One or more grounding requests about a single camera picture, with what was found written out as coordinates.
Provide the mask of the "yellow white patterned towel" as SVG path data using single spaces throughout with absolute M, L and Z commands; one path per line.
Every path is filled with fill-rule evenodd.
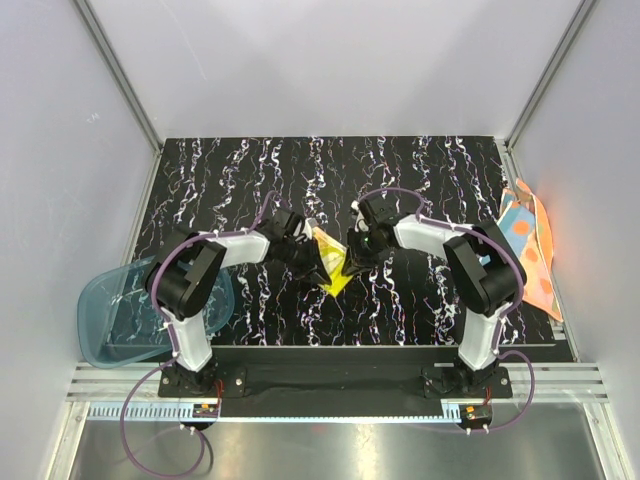
M 313 238 L 318 242 L 320 256 L 331 283 L 322 288 L 336 298 L 351 281 L 352 276 L 342 273 L 346 261 L 347 248 L 319 226 L 312 228 Z

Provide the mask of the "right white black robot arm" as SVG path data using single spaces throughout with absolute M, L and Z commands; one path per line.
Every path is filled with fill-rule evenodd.
M 372 269 L 391 249 L 415 250 L 444 259 L 455 290 L 466 309 L 454 384 L 476 396 L 490 383 L 487 368 L 498 358 L 498 333 L 503 319 L 522 301 L 526 273 L 499 226 L 451 224 L 421 214 L 360 213 L 347 234 L 342 273 Z

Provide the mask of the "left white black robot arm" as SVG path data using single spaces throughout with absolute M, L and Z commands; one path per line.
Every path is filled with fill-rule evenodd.
M 227 267 L 280 262 L 297 278 L 329 285 L 312 228 L 263 222 L 236 232 L 199 233 L 179 229 L 165 242 L 146 272 L 144 288 L 168 329 L 173 362 L 183 368 L 181 384 L 196 396 L 215 386 L 216 372 L 204 309 L 219 272 Z

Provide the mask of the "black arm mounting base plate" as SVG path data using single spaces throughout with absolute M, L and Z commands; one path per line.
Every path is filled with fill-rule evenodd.
M 223 395 L 241 398 L 263 392 L 375 390 L 429 399 L 509 399 L 508 370 L 493 361 L 473 372 L 455 346 L 216 347 L 202 373 L 169 367 L 161 374 L 161 397 Z

